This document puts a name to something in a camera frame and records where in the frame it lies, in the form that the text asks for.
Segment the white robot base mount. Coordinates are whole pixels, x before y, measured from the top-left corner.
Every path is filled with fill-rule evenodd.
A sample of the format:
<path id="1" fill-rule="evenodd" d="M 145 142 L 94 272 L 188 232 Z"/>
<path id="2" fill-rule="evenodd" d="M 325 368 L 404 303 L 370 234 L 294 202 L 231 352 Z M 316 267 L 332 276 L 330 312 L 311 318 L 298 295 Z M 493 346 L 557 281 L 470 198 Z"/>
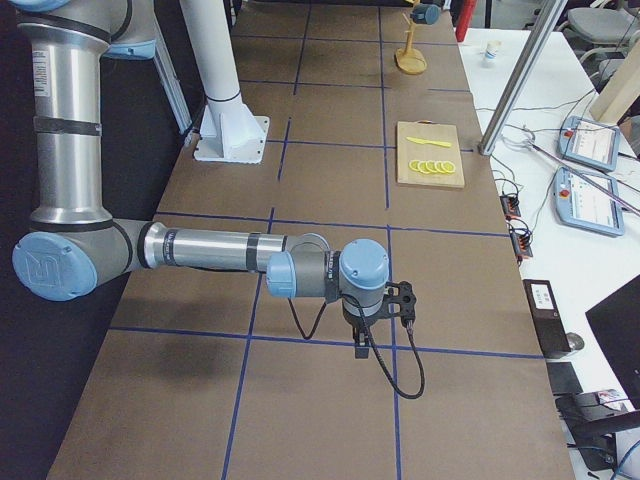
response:
<path id="1" fill-rule="evenodd" d="M 270 119 L 253 115 L 243 101 L 224 3 L 188 0 L 180 6 L 206 100 L 195 159 L 261 162 Z"/>

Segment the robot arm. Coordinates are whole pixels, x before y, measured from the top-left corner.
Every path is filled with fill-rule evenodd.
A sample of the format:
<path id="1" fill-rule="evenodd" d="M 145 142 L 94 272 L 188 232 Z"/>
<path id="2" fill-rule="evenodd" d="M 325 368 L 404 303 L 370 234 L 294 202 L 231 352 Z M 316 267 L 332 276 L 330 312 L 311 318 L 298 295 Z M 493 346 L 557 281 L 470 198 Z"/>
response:
<path id="1" fill-rule="evenodd" d="M 12 253 L 34 294 L 68 301 L 136 269 L 162 266 L 259 272 L 276 297 L 340 302 L 355 354 L 377 349 L 371 328 L 389 318 L 389 260 L 377 242 L 334 251 L 316 234 L 282 236 L 169 228 L 116 219 L 102 203 L 100 61 L 172 63 L 150 1 L 18 1 L 30 40 L 39 205 Z"/>

